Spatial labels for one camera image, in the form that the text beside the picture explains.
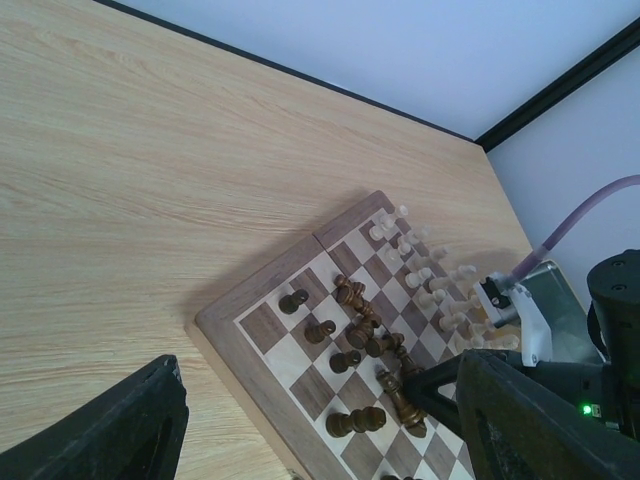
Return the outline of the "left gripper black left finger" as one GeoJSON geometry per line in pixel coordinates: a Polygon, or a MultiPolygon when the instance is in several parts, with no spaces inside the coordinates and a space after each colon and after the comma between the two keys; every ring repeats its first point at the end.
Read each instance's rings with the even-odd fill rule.
{"type": "Polygon", "coordinates": [[[173,479],[189,419],[178,360],[161,355],[1,453],[3,479],[173,479]]]}

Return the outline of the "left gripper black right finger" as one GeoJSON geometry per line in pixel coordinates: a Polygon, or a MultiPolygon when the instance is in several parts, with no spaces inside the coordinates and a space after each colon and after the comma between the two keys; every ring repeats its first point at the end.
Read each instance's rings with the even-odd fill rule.
{"type": "Polygon", "coordinates": [[[478,479],[637,479],[639,443],[606,429],[507,365],[460,357],[457,400],[478,479]]]}

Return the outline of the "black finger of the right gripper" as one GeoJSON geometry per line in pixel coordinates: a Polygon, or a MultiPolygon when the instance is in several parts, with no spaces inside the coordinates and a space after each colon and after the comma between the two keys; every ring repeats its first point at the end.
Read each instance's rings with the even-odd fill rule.
{"type": "Polygon", "coordinates": [[[457,402],[439,392],[441,386],[457,381],[460,361],[460,357],[452,357],[428,370],[409,376],[403,381],[403,392],[413,406],[431,415],[464,440],[457,402]]]}

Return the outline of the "dark tall chess piece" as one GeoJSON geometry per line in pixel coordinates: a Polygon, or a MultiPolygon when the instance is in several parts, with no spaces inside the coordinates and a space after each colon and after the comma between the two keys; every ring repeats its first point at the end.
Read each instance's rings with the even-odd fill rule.
{"type": "Polygon", "coordinates": [[[331,437],[342,438],[350,433],[376,432],[385,426],[386,421],[383,409],[369,406],[349,414],[332,413],[327,417],[325,426],[331,437]]]}

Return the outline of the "dark pawn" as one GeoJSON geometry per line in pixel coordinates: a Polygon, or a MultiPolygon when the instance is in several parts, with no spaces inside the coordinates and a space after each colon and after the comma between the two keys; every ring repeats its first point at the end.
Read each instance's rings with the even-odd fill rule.
{"type": "Polygon", "coordinates": [[[310,325],[305,329],[305,339],[311,344],[319,344],[336,331],[333,320],[326,320],[319,324],[310,325]]]}
{"type": "Polygon", "coordinates": [[[351,367],[356,367],[361,362],[361,354],[357,350],[351,350],[347,353],[335,353],[330,357],[329,367],[332,372],[341,374],[351,367]]]}

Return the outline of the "dark pawn corner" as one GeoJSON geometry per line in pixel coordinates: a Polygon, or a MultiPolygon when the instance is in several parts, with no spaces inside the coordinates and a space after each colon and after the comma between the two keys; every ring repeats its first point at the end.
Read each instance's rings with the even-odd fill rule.
{"type": "Polygon", "coordinates": [[[283,296],[278,302],[278,307],[282,313],[292,315],[296,313],[299,307],[306,303],[308,299],[308,291],[305,289],[298,289],[291,294],[283,296]]]}

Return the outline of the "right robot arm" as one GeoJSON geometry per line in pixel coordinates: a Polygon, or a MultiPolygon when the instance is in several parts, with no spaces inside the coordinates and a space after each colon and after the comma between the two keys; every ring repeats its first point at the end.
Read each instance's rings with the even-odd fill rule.
{"type": "Polygon", "coordinates": [[[524,353],[484,347],[511,370],[554,393],[587,418],[639,439],[639,251],[601,261],[587,275],[590,342],[600,364],[532,359],[524,353]]]}

